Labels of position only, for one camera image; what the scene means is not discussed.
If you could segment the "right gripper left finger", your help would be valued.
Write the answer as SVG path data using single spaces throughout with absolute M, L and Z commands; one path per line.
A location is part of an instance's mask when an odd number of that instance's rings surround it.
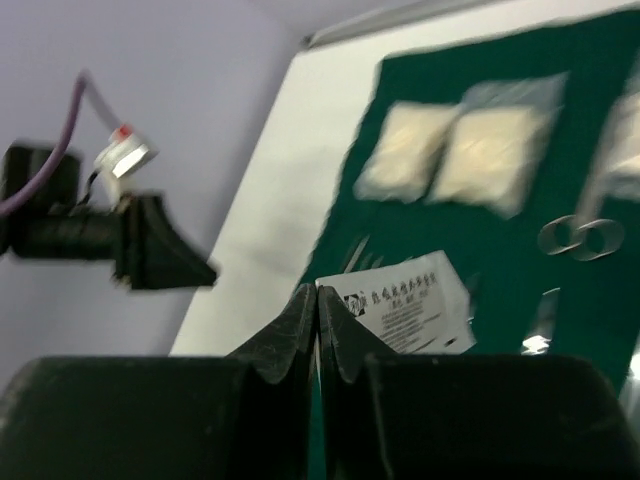
M 1 398 L 5 479 L 302 479 L 316 291 L 224 357 L 48 357 Z

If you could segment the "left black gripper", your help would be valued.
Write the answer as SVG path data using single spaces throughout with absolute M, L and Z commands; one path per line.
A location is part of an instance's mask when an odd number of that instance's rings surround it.
M 160 194 L 127 195 L 113 212 L 114 278 L 132 290 L 212 287 L 218 273 L 171 224 Z

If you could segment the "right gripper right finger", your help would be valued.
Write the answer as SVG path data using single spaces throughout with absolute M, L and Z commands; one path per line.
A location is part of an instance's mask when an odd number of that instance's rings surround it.
M 334 289 L 318 294 L 329 478 L 629 477 L 629 425 L 590 363 L 399 354 Z

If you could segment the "white printed sachet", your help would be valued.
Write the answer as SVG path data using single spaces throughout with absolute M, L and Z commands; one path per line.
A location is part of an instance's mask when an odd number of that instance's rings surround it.
M 476 344 L 470 294 L 442 250 L 395 265 L 322 277 L 351 314 L 402 354 L 461 354 Z

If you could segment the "cotton ball bag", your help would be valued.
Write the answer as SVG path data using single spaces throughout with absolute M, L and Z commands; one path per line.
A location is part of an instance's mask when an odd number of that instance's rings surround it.
M 429 185 L 458 116 L 456 104 L 394 103 L 354 184 L 354 196 L 370 201 L 417 201 Z
M 469 88 L 426 202 L 518 215 L 564 106 L 568 72 Z
M 627 79 L 611 110 L 602 182 L 605 194 L 639 202 L 639 71 Z

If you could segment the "small steel scissors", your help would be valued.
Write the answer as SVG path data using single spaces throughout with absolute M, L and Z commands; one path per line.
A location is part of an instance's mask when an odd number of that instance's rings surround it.
M 625 237 L 623 225 L 600 215 L 608 183 L 606 167 L 589 174 L 575 211 L 551 220 L 540 229 L 537 244 L 544 254 L 571 254 L 577 261 L 589 262 L 620 249 Z

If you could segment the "dark green surgical cloth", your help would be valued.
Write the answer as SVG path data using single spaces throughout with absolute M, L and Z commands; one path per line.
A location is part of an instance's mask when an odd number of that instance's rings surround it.
M 425 355 L 521 355 L 542 294 L 560 288 L 553 340 L 542 355 L 590 363 L 617 399 L 639 334 L 639 206 L 606 198 L 600 215 L 619 221 L 625 237 L 618 251 L 594 261 L 548 256 L 537 236 L 545 224 L 575 210 L 638 52 L 639 13 L 631 9 L 384 59 L 303 281 L 342 273 L 357 248 L 387 266 L 444 251 L 470 294 L 476 344 L 461 354 Z M 560 72 L 569 73 L 564 106 L 518 215 L 505 219 L 481 206 L 428 204 L 429 193 L 412 203 L 354 196 L 356 179 L 394 103 L 458 104 L 469 88 L 484 81 Z M 331 479 L 321 386 L 314 400 L 309 475 Z

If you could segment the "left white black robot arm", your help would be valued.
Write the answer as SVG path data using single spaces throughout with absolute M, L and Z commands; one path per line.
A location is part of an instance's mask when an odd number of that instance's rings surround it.
M 113 208 L 80 195 L 81 160 L 63 156 L 52 177 L 1 220 L 1 250 L 21 259 L 106 261 L 131 290 L 213 287 L 216 269 L 173 228 L 159 192 L 128 193 Z

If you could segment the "back aluminium frame rail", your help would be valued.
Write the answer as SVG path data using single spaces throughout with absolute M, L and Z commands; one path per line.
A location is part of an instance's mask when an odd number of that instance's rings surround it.
M 391 9 L 375 10 L 320 29 L 304 37 L 301 46 L 303 50 L 319 48 L 491 4 L 494 1 L 417 1 Z

